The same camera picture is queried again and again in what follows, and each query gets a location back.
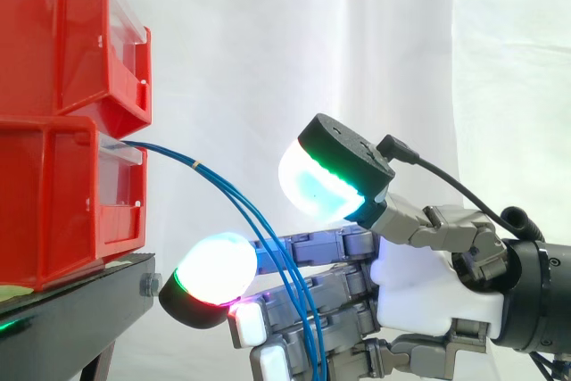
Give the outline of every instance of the black stand leg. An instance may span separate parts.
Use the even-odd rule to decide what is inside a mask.
[[[101,354],[91,360],[81,371],[79,381],[107,381],[114,347],[115,342],[113,341]]]

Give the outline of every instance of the metal bolt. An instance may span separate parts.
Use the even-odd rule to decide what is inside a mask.
[[[142,296],[158,296],[162,287],[162,275],[158,272],[147,273],[141,278],[141,295]]]

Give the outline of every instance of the robot finger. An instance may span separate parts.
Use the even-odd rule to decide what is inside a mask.
[[[279,238],[298,267],[330,265],[338,262],[371,261],[378,256],[379,235],[358,225],[296,234]],[[258,275],[276,272],[276,265],[260,242],[252,242],[258,256]],[[286,266],[276,244],[268,241],[269,249]]]
[[[362,342],[363,336],[379,330],[375,307],[373,301],[360,301],[322,317],[328,364],[332,364],[337,355],[351,354],[352,349]],[[340,358],[337,366],[340,367],[341,362],[345,364],[346,360]],[[264,344],[252,349],[250,362],[255,381],[311,380],[312,367],[305,350],[302,325],[271,335]]]
[[[368,264],[333,267],[306,282],[319,313],[335,311],[358,299],[377,297]],[[272,334],[301,322],[286,289],[276,287],[233,305],[228,323],[235,348],[263,344]]]

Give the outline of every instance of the black cylindrical joint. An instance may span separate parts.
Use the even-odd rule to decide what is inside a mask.
[[[228,317],[229,305],[212,305],[195,299],[178,283],[174,273],[161,289],[159,302],[172,318],[196,329],[210,329]]]
[[[509,272],[497,345],[522,352],[571,352],[571,247],[506,240]]]

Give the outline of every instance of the black connector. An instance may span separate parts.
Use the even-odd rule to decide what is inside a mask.
[[[418,152],[410,149],[406,144],[396,137],[387,134],[381,143],[377,145],[377,150],[383,155],[387,161],[396,159],[400,162],[408,164],[416,164],[420,159]]]
[[[508,207],[501,212],[500,216],[513,227],[512,234],[520,240],[545,243],[542,231],[527,217],[527,213],[519,207]]]

